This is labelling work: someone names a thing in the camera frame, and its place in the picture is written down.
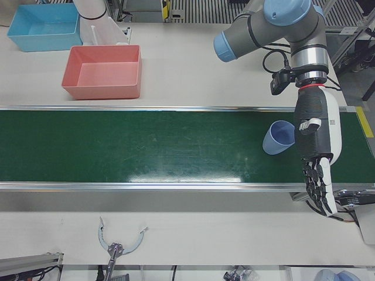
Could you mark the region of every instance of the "yellow marker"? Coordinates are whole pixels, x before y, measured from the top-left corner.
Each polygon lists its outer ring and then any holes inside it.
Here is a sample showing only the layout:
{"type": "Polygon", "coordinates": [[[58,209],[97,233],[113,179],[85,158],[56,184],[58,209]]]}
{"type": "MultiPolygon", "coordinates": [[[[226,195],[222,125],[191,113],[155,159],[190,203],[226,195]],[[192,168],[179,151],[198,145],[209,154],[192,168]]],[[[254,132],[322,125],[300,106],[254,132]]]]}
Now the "yellow marker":
{"type": "Polygon", "coordinates": [[[162,1],[163,19],[167,19],[169,17],[169,7],[171,5],[171,0],[161,0],[161,1],[162,1]]]}
{"type": "Polygon", "coordinates": [[[361,126],[362,126],[362,129],[363,129],[363,132],[364,132],[365,136],[367,138],[373,138],[374,133],[371,130],[370,124],[367,121],[367,118],[366,118],[366,116],[363,112],[363,108],[362,107],[356,107],[356,111],[357,111],[359,122],[361,123],[361,126]]]}

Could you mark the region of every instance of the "plastic cup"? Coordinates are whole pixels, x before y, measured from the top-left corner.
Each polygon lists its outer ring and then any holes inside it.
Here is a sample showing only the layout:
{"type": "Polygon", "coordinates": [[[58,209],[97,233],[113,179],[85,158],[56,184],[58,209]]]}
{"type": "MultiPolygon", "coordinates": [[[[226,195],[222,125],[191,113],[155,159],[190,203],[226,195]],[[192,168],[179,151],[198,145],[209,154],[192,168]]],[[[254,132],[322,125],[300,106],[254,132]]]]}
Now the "plastic cup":
{"type": "Polygon", "coordinates": [[[263,140],[263,150],[276,155],[294,144],[294,126],[288,121],[279,120],[271,124],[263,140]]]}

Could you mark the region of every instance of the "red plastic bin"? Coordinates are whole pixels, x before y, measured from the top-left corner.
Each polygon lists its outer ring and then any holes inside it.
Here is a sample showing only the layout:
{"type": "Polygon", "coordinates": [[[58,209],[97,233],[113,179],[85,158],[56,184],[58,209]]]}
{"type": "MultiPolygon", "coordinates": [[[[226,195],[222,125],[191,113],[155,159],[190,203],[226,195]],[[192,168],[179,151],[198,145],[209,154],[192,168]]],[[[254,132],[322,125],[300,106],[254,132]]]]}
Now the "red plastic bin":
{"type": "Polygon", "coordinates": [[[138,45],[74,46],[62,87],[77,100],[138,98],[141,73],[138,45]]]}

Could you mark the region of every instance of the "conveyor belt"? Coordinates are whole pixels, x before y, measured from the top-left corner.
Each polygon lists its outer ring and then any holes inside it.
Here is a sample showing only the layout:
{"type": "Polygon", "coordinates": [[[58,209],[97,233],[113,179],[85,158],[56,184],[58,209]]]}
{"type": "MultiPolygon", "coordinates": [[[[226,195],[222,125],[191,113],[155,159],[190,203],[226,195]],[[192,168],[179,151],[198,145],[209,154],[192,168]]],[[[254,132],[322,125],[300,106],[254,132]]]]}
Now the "conveyor belt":
{"type": "MultiPolygon", "coordinates": [[[[295,147],[263,136],[289,112],[0,111],[0,181],[302,183],[295,147]]],[[[335,183],[374,183],[375,160],[355,113],[342,113],[335,183]]]]}

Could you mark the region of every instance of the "metal gripper claw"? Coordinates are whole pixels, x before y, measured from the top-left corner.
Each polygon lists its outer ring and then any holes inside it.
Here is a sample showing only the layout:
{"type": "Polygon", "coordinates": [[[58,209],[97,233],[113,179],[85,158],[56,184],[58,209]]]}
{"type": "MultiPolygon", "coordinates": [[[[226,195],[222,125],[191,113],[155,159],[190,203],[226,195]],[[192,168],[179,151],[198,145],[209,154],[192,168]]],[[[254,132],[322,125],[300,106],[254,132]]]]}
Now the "metal gripper claw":
{"type": "Polygon", "coordinates": [[[98,229],[99,242],[100,242],[100,245],[103,247],[103,249],[105,249],[111,256],[111,259],[107,266],[107,272],[105,273],[105,278],[104,278],[104,281],[109,281],[112,276],[114,267],[115,267],[116,259],[119,258],[120,256],[127,255],[128,253],[135,251],[140,246],[140,244],[142,243],[145,231],[147,230],[147,227],[144,228],[139,233],[138,240],[133,244],[133,246],[129,248],[124,248],[123,245],[119,243],[112,243],[111,245],[106,243],[103,237],[103,229],[104,229],[104,223],[103,223],[103,219],[100,217],[100,224],[99,224],[99,229],[98,229]]]}

